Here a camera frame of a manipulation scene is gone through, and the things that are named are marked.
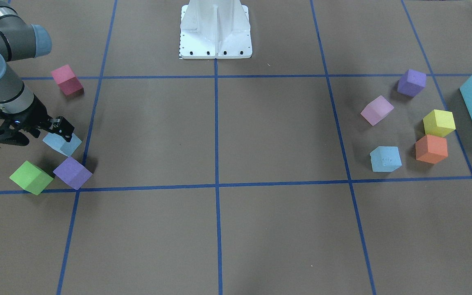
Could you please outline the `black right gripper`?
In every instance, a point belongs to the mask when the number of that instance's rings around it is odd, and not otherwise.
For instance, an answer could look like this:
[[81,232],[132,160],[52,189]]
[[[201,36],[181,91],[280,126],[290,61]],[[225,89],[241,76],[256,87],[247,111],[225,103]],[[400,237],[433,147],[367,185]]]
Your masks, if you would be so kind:
[[0,107],[0,144],[27,146],[30,140],[21,129],[35,138],[42,129],[71,142],[75,127],[63,116],[51,118],[45,105],[33,95],[32,104],[19,113],[7,113]]

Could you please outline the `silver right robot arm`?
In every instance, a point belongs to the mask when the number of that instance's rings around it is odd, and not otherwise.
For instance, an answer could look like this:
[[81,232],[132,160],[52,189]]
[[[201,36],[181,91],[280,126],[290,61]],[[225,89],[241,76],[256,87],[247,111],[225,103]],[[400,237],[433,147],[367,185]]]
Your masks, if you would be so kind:
[[25,23],[8,2],[0,0],[0,144],[26,146],[27,134],[38,138],[41,130],[71,142],[74,126],[63,116],[49,116],[44,104],[9,65],[10,61],[45,56],[51,47],[45,28]]

